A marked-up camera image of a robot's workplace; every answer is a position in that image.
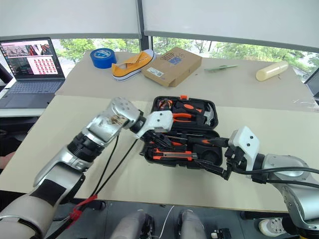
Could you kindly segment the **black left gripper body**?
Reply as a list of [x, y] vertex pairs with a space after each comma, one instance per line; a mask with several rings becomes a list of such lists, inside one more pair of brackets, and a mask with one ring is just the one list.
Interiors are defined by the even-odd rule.
[[143, 141], [145, 143], [159, 143], [160, 142], [160, 138], [159, 138], [159, 134], [156, 133], [154, 130], [147, 130], [144, 134], [143, 134]]

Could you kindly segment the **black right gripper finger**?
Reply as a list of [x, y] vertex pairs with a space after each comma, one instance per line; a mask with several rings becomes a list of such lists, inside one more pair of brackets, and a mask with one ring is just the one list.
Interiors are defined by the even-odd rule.
[[206, 171], [221, 176], [224, 180], [229, 179], [229, 172], [220, 166], [216, 166], [211, 161], [196, 159], [195, 162]]
[[208, 140], [214, 147], [228, 147], [229, 139], [224, 137], [215, 137]]

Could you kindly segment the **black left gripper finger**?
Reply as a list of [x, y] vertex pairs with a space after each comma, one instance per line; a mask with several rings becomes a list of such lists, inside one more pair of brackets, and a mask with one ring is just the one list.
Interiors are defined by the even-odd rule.
[[172, 147], [172, 142], [163, 133], [155, 133], [155, 142], [161, 147]]
[[152, 139], [148, 144], [153, 148], [166, 148], [166, 141], [163, 139]]

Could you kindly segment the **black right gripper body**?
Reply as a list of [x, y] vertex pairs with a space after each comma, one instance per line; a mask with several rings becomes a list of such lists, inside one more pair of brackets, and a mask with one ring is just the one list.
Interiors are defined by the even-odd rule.
[[245, 152], [240, 147], [229, 146], [225, 152], [227, 171], [241, 170], [245, 171], [247, 160]]

